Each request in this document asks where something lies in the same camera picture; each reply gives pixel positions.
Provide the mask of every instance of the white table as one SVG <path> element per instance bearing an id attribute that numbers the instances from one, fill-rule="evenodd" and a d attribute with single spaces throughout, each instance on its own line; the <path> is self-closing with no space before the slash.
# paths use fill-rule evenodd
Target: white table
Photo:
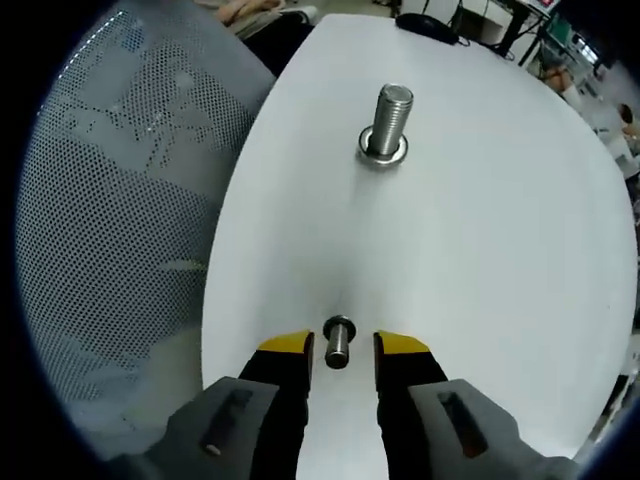
<path id="1" fill-rule="evenodd" d="M 409 154 L 355 161 L 380 87 L 413 90 Z M 298 478 L 386 478 L 371 335 L 427 343 L 449 378 L 571 456 L 623 361 L 635 237 L 622 176 L 576 112 L 491 52 L 389 19 L 325 17 L 264 104 L 227 192 L 205 293 L 204 384 L 265 338 L 316 332 Z M 358 327 L 322 360 L 334 314 Z"/>

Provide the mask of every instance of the bolt thread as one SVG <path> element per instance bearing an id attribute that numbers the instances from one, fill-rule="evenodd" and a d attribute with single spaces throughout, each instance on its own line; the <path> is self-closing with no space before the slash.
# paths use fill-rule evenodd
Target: bolt thread
<path id="1" fill-rule="evenodd" d="M 367 153 L 383 157 L 390 157 L 395 153 L 411 107 L 413 93 L 407 87 L 393 84 L 382 87 Z"/>

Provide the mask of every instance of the gray mesh chair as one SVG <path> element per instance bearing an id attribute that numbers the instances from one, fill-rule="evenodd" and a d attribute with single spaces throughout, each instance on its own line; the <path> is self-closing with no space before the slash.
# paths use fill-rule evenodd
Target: gray mesh chair
<path id="1" fill-rule="evenodd" d="M 189 0 L 122 1 L 38 113 L 18 195 L 20 295 L 51 386 L 103 458 L 146 448 L 201 388 L 218 213 L 273 81 Z"/>

